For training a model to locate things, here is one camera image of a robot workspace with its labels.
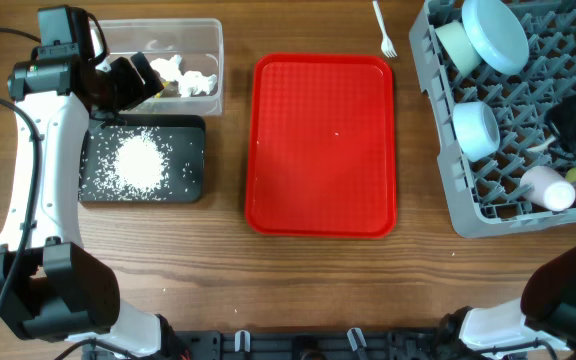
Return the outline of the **white plastic spoon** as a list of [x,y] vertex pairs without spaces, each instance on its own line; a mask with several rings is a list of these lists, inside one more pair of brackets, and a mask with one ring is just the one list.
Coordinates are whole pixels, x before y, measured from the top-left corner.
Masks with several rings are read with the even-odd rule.
[[550,137],[548,137],[543,143],[539,144],[539,145],[535,145],[532,146],[530,148],[527,148],[528,152],[543,152],[546,151],[549,146],[554,143],[557,140],[557,138],[554,135],[551,135]]

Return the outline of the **white napkin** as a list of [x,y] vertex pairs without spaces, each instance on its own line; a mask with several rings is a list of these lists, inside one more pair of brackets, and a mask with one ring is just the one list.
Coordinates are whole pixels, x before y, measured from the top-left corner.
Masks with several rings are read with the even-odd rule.
[[217,85],[215,74],[204,76],[200,71],[188,71],[178,80],[178,92],[181,97],[209,95]]

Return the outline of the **light blue plate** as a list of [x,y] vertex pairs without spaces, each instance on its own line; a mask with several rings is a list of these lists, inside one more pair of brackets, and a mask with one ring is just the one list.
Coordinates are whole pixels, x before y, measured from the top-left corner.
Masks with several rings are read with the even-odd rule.
[[502,1],[465,0],[461,19],[472,46],[493,69],[505,75],[517,75],[527,64],[526,33]]

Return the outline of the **white tissue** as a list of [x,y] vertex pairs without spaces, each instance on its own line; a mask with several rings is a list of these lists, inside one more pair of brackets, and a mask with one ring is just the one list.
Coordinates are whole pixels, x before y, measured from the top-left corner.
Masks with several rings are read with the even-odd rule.
[[170,59],[157,58],[150,62],[150,66],[166,82],[178,81],[182,77],[180,65],[182,57],[173,55]]

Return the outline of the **mint green bowl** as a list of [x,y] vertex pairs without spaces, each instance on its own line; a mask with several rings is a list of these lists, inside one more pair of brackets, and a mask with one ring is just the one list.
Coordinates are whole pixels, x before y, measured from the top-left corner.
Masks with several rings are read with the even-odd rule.
[[458,72],[466,77],[482,62],[463,24],[453,21],[435,29],[436,36]]

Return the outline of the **clear plastic bin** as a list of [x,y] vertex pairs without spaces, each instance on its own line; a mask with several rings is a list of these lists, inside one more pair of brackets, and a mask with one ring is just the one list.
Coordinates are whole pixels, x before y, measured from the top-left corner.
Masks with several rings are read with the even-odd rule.
[[131,109],[131,114],[220,116],[224,107],[224,41],[222,24],[215,18],[101,20],[91,25],[94,48],[101,40],[108,57],[98,66],[107,70],[119,57],[143,53],[152,63],[175,62],[179,73],[191,73],[210,85],[179,93],[176,81],[162,78],[165,90]]

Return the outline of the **red serving tray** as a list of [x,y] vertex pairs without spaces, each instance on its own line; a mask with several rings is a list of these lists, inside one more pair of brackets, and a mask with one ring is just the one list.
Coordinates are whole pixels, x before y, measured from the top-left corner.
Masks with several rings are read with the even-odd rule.
[[394,80],[368,55],[254,68],[245,217],[260,234],[376,239],[397,221]]

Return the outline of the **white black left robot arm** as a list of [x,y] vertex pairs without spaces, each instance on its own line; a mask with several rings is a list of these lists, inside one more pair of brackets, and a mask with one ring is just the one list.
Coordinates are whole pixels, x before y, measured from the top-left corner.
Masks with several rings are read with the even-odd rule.
[[109,60],[97,19],[62,5],[38,12],[28,61],[8,79],[17,122],[7,219],[0,233],[0,324],[20,339],[91,345],[119,358],[171,359],[167,321],[120,297],[113,271],[82,245],[80,156],[90,118],[131,109],[163,88],[145,56]]

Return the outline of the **grey dishwasher rack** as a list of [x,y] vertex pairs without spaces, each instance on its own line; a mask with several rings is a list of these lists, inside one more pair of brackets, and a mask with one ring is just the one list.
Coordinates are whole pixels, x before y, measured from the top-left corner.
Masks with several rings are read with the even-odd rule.
[[[458,21],[453,1],[427,1],[410,32],[417,77],[429,97],[438,131],[437,157],[454,230],[465,238],[539,231],[576,223],[576,205],[552,212],[525,199],[523,173],[548,166],[561,174],[576,159],[559,150],[535,151],[549,135],[546,112],[576,94],[576,1],[509,1],[526,32],[530,57],[517,75],[503,75],[487,64],[459,74],[436,35]],[[499,125],[499,149],[471,162],[459,147],[452,124],[455,105],[482,101]]]

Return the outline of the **white plastic cup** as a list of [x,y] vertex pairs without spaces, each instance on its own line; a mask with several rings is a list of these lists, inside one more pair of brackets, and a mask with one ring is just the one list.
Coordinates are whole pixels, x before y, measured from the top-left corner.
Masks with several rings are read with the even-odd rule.
[[525,199],[550,211],[566,210],[576,200],[572,184],[547,166],[535,166],[527,170],[520,178],[520,185],[529,187],[524,194]]

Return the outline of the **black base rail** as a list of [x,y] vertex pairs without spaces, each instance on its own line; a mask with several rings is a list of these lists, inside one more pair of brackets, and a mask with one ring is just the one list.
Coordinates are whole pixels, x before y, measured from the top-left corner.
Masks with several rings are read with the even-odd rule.
[[463,351],[435,348],[430,328],[389,332],[352,328],[345,332],[235,333],[178,332],[177,360],[299,360],[299,359],[468,359]]

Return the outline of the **white plastic fork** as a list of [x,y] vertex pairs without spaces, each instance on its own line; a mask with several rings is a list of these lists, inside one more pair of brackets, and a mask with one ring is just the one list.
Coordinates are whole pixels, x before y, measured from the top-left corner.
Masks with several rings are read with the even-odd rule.
[[373,9],[375,12],[375,17],[376,17],[379,29],[380,29],[381,34],[382,34],[382,41],[381,41],[381,45],[380,45],[381,51],[388,58],[396,58],[398,56],[398,54],[395,50],[395,47],[394,47],[392,40],[390,39],[390,37],[387,33],[383,14],[381,12],[379,2],[377,0],[373,0],[372,6],[373,6]]

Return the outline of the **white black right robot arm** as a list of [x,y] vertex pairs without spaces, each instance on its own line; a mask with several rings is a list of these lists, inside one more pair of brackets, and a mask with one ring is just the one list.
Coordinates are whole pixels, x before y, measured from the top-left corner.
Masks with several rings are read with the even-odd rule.
[[[555,113],[576,121],[576,104]],[[520,298],[446,315],[435,333],[433,356],[503,359],[538,349],[553,359],[557,349],[570,351],[576,359],[576,246],[541,266]]]

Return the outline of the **light blue bowl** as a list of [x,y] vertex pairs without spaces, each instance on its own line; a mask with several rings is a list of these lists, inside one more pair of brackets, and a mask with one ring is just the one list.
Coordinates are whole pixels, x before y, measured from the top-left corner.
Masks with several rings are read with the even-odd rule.
[[456,104],[452,122],[459,146],[470,162],[477,162],[499,149],[499,127],[492,108],[486,103]]

